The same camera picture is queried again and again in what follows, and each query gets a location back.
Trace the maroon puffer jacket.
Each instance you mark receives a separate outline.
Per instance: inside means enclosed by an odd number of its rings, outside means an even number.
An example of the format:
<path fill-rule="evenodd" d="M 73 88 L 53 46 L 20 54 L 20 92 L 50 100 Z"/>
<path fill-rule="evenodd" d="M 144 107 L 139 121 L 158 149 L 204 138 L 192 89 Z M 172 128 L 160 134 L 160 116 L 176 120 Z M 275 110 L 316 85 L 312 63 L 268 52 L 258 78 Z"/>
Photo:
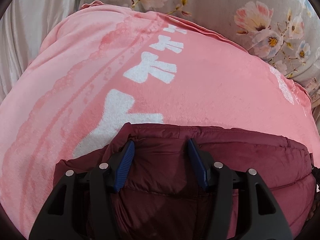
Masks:
<path fill-rule="evenodd" d="M 103 147 L 61 160 L 74 219 L 92 239 L 294 239 L 316 191 L 308 149 L 238 128 L 125 124 Z"/>

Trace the pink fleece blanket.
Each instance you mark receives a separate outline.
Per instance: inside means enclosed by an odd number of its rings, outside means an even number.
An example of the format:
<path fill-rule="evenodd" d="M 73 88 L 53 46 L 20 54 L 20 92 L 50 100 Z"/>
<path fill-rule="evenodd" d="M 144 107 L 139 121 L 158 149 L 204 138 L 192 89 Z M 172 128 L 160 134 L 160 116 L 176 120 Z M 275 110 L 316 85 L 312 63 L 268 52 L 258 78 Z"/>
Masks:
<path fill-rule="evenodd" d="M 319 137 L 306 90 L 220 34 L 157 12 L 90 5 L 56 25 L 1 103 L 1 206 L 28 237 L 67 170 L 136 153 L 112 202 L 122 239 L 198 239 L 209 198 L 185 142 L 254 168 L 297 236 Z"/>

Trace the grey floral curtain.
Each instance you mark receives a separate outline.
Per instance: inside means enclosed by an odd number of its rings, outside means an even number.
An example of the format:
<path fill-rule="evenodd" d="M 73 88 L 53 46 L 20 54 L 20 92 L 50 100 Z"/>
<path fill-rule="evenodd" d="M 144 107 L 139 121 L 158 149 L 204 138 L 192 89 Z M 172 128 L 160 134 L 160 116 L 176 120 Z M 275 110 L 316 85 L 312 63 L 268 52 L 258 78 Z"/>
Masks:
<path fill-rule="evenodd" d="M 234 41 L 309 93 L 319 120 L 319 16 L 309 0 L 80 0 L 184 18 Z"/>

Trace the white satin curtain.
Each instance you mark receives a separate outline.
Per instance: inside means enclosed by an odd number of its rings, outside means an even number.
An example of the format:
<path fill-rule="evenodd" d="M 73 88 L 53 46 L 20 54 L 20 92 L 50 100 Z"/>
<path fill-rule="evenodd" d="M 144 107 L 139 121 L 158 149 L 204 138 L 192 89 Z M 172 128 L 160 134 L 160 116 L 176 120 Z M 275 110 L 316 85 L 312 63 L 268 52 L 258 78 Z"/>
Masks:
<path fill-rule="evenodd" d="M 74 12 L 76 0 L 12 0 L 1 17 L 1 99 L 38 55 L 47 34 Z"/>

